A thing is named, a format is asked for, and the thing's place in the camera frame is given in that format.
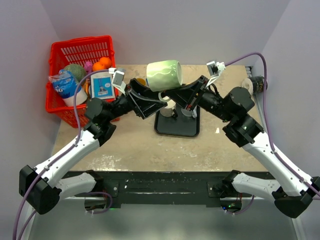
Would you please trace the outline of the blue butterfly mug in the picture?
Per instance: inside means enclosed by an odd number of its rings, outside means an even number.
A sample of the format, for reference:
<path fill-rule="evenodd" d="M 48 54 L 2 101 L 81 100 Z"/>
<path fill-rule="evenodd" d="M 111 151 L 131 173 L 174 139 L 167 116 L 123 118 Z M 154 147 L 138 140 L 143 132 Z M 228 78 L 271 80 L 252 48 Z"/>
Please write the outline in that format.
<path fill-rule="evenodd" d="M 137 80 L 137 82 L 138 82 L 139 84 L 141 84 L 142 86 L 146 86 L 146 85 L 147 85 L 146 80 L 143 79 L 143 78 L 136 78 L 136 80 Z"/>

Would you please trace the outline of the light grey mug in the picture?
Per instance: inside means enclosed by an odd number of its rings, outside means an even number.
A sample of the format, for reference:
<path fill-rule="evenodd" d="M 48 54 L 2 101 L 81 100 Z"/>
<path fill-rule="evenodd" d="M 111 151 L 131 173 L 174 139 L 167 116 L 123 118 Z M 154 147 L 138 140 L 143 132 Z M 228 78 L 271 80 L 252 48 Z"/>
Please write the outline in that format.
<path fill-rule="evenodd" d="M 181 113 L 189 118 L 197 118 L 198 114 L 197 114 L 197 110 L 193 109 L 193 110 L 187 110 L 187 109 L 181 109 Z"/>

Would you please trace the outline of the cream white mug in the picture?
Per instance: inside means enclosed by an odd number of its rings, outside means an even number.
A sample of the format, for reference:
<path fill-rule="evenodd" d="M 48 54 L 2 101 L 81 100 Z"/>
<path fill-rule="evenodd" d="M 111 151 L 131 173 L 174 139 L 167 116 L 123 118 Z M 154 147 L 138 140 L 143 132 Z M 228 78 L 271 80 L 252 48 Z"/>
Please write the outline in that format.
<path fill-rule="evenodd" d="M 160 110 L 160 114 L 166 118 L 177 118 L 176 103 L 173 100 L 169 100 L 167 106 Z"/>

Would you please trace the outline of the light green mug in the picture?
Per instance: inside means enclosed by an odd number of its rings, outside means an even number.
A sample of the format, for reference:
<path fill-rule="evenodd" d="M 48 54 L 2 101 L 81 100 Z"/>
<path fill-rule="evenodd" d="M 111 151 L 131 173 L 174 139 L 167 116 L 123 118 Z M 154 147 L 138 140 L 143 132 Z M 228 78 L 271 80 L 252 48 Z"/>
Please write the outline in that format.
<path fill-rule="evenodd" d="M 146 67 L 146 81 L 152 92 L 158 92 L 160 101 L 168 102 L 169 97 L 162 97 L 162 92 L 179 88 L 183 84 L 180 62 L 171 59 L 149 63 Z"/>

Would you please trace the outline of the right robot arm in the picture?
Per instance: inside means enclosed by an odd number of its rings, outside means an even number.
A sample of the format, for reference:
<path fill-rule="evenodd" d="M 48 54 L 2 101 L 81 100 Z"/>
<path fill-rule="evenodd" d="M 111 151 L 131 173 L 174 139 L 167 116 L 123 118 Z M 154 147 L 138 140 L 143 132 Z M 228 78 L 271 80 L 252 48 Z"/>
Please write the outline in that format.
<path fill-rule="evenodd" d="M 187 110 L 200 107 L 221 119 L 226 123 L 222 129 L 226 137 L 255 157 L 274 178 L 261 179 L 232 170 L 222 180 L 223 194 L 249 194 L 273 202 L 289 218 L 300 216 L 319 192 L 320 178 L 303 172 L 270 143 L 267 132 L 248 113 L 255 103 L 247 89 L 237 86 L 221 97 L 205 87 L 207 82 L 202 75 L 190 84 L 166 90 L 164 95 Z"/>

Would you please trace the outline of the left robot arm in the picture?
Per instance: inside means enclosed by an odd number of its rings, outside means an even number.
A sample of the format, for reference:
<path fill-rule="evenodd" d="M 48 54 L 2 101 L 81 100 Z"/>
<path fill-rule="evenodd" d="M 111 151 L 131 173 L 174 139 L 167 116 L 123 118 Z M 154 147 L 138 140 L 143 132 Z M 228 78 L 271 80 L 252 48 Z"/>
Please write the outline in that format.
<path fill-rule="evenodd" d="M 63 181 L 65 174 L 80 160 L 100 148 L 113 135 L 116 126 L 111 122 L 133 111 L 146 119 L 164 108 L 161 99 L 165 89 L 141 85 L 135 78 L 121 83 L 123 93 L 113 101 L 91 98 L 85 109 L 88 123 L 77 136 L 49 159 L 35 167 L 24 166 L 19 172 L 18 191 L 23 203 L 30 204 L 36 213 L 44 215 L 60 200 L 77 194 L 99 196 L 104 190 L 102 180 L 93 171 L 86 171 L 76 179 Z"/>

